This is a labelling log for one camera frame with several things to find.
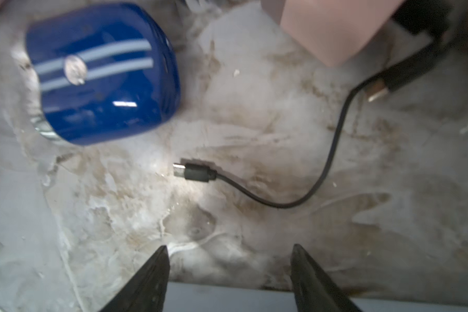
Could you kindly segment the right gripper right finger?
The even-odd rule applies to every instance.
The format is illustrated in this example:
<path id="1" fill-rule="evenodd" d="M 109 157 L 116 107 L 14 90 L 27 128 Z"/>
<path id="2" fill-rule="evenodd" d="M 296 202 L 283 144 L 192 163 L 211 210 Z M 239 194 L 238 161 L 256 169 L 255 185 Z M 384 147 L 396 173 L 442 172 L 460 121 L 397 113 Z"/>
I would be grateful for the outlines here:
<path id="1" fill-rule="evenodd" d="M 361 311 L 299 244 L 291 254 L 291 281 L 299 312 Z"/>

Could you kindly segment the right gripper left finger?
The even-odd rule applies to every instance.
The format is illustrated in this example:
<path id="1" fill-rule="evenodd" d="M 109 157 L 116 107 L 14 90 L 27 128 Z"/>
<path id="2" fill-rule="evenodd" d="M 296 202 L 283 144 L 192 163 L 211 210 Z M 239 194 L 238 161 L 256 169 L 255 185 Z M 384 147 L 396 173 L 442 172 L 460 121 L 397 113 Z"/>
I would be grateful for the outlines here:
<path id="1" fill-rule="evenodd" d="M 168 249 L 162 245 L 101 311 L 162 311 L 169 275 Z"/>

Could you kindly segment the grey-blue power strip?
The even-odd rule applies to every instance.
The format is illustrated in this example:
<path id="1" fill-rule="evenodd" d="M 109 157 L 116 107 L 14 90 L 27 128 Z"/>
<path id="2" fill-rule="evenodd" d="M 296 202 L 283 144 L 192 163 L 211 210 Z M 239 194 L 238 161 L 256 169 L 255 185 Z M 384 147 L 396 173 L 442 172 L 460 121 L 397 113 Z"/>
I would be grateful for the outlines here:
<path id="1" fill-rule="evenodd" d="M 362 311 L 468 311 L 456 305 L 353 298 Z M 296 311 L 292 293 L 171 282 L 164 311 Z"/>

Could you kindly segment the blue shaver with white stripes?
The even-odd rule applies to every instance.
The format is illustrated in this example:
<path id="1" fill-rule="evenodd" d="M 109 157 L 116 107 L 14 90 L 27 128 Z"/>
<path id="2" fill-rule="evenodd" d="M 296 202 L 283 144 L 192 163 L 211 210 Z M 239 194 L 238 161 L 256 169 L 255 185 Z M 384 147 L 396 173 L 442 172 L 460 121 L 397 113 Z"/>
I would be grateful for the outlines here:
<path id="1" fill-rule="evenodd" d="M 152 130 L 179 109 L 174 49 L 134 3 L 87 6 L 25 34 L 28 113 L 45 138 L 88 146 Z"/>

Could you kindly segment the pink charger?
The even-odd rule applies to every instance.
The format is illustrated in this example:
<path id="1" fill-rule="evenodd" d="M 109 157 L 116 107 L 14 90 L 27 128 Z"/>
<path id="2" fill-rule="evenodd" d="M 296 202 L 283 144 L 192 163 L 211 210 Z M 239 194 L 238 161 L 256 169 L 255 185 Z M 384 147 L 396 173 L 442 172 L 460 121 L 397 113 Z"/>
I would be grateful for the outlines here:
<path id="1" fill-rule="evenodd" d="M 328 67 L 358 54 L 402 0 L 266 0 L 261 8 L 291 38 Z"/>

